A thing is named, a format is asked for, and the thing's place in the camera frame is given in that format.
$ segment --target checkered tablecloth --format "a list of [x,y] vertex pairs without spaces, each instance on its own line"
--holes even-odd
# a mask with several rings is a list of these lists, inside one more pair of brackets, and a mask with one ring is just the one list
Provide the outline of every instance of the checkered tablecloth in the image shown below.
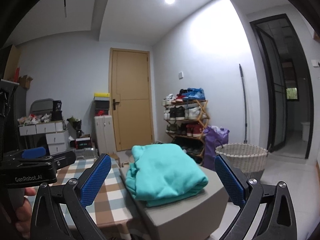
[[[131,196],[125,189],[120,178],[119,166],[114,159],[112,160],[111,171],[104,184],[97,194],[93,204],[86,209],[93,221],[103,232],[106,238],[118,238],[130,240],[133,236],[150,240]],[[58,170],[57,182],[53,184],[66,184],[71,178],[79,178],[82,172],[90,168],[95,160],[79,160],[74,164]],[[35,197],[28,197],[33,207]],[[72,232],[76,232],[76,227],[65,204],[61,204],[64,217]]]

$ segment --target black door handle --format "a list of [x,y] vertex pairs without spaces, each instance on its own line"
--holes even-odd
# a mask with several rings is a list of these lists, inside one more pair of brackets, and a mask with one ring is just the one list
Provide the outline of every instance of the black door handle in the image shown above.
[[115,99],[113,99],[112,101],[113,101],[113,110],[115,110],[116,109],[116,105],[119,105],[120,102],[116,102]]

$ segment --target wicker basket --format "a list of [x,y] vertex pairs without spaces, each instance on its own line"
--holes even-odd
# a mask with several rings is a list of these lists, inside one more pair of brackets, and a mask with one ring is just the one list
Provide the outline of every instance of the wicker basket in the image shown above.
[[217,147],[216,154],[225,155],[248,179],[260,180],[267,162],[268,151],[250,144],[230,143]]

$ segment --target folded clothes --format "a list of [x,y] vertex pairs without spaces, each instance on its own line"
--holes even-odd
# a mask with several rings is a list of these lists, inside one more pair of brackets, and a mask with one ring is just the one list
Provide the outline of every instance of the folded clothes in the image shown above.
[[126,186],[132,197],[148,207],[197,195],[207,176],[176,144],[133,146]]

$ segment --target human hand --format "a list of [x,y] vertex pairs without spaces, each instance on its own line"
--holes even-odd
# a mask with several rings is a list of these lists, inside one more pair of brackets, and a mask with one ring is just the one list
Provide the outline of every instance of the human hand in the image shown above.
[[[25,196],[36,195],[36,190],[32,187],[25,188]],[[31,227],[31,216],[32,208],[27,198],[24,198],[23,205],[16,210],[16,216],[18,222],[16,223],[16,229],[22,233],[22,236],[26,239],[30,239],[30,227]]]

